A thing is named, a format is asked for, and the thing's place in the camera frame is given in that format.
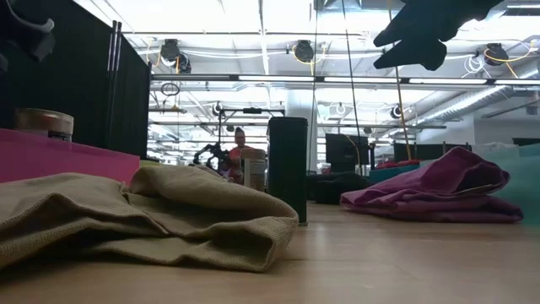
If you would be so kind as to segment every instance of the person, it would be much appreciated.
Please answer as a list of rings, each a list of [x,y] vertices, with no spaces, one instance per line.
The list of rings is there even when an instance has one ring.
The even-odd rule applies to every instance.
[[[236,128],[235,130],[235,143],[236,147],[229,152],[229,158],[231,160],[229,178],[235,183],[242,183],[244,176],[240,167],[240,158],[242,150],[251,147],[246,146],[246,134],[241,128]]]

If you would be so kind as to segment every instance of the black object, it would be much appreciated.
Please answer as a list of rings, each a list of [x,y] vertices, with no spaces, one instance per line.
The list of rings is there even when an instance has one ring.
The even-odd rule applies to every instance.
[[[514,144],[518,146],[526,146],[530,144],[540,144],[540,138],[513,138]]]
[[[273,117],[268,122],[268,193],[282,199],[307,223],[305,201],[307,120]]]
[[[164,45],[161,47],[160,54],[164,60],[174,62],[174,68],[177,68],[176,63],[179,62],[180,67],[178,67],[178,69],[180,70],[180,73],[192,72],[192,64],[187,55],[180,52],[177,39],[166,39]]]
[[[374,66],[391,68],[421,64],[435,71],[445,61],[441,41],[455,37],[471,19],[481,20],[502,0],[408,0],[396,18],[375,38],[375,46],[401,41],[384,53]]]
[[[298,41],[296,48],[294,49],[294,55],[301,62],[309,63],[313,60],[315,53],[311,47],[310,41]]]
[[[370,162],[368,138],[327,133],[326,140],[327,162],[332,165],[332,173],[354,172],[354,167],[358,164],[357,148],[360,153],[359,165],[367,165]]]
[[[0,39],[11,42],[33,60],[40,62],[52,53],[54,22],[34,23],[15,13],[9,0],[0,0]],[[8,71],[8,60],[0,54],[0,73]]]
[[[489,43],[488,44],[488,50],[486,51],[486,54],[490,57],[497,58],[500,60],[508,60],[508,54],[506,53],[505,49],[500,43]],[[485,58],[486,64],[498,67],[499,65],[502,65],[504,62],[491,60],[489,58]]]
[[[411,146],[411,158],[413,160],[436,160],[455,147],[471,150],[472,147],[465,144],[415,144]],[[408,160],[407,145],[394,143],[394,161]]]
[[[353,172],[308,176],[309,193],[317,204],[339,204],[343,193],[371,186],[365,177]]]
[[[225,163],[226,165],[230,166],[230,164],[231,164],[231,160],[229,158],[229,151],[228,150],[223,151],[221,149],[221,144],[220,143],[207,144],[206,147],[202,148],[200,151],[198,151],[193,156],[193,164],[195,164],[195,165],[200,165],[201,164],[201,161],[199,160],[199,157],[204,152],[212,153],[212,157],[209,157],[208,160],[206,161],[206,164],[205,164],[206,167],[218,172],[218,174],[219,174],[219,171],[212,167],[212,159],[217,158],[219,160],[219,165],[221,165],[222,163]]]

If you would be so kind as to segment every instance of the magenta towel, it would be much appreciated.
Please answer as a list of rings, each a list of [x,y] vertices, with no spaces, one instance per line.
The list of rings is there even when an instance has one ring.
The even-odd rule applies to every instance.
[[[433,163],[402,173],[365,190],[344,193],[348,209],[398,220],[461,223],[514,223],[521,209],[489,196],[510,174],[463,148]]]

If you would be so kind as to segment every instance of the wooden floor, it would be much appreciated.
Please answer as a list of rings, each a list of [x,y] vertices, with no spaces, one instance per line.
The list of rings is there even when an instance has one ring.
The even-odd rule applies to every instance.
[[[310,205],[266,274],[129,263],[0,271],[0,303],[540,303],[540,231],[422,224]]]

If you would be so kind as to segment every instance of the ventilation duct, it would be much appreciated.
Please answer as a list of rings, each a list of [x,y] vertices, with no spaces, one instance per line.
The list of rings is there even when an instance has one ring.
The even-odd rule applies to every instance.
[[[527,64],[524,68],[518,69],[516,73],[520,79],[540,79],[538,69],[540,69],[540,61],[535,61]],[[498,85],[486,90],[468,92],[419,116],[417,124],[433,121],[447,122],[453,118],[507,100],[514,94],[515,91],[510,85]]]
[[[341,13],[343,11],[342,0],[314,0],[313,7],[317,8],[319,12],[332,12],[336,11]],[[361,9],[361,0],[343,0],[345,9]]]

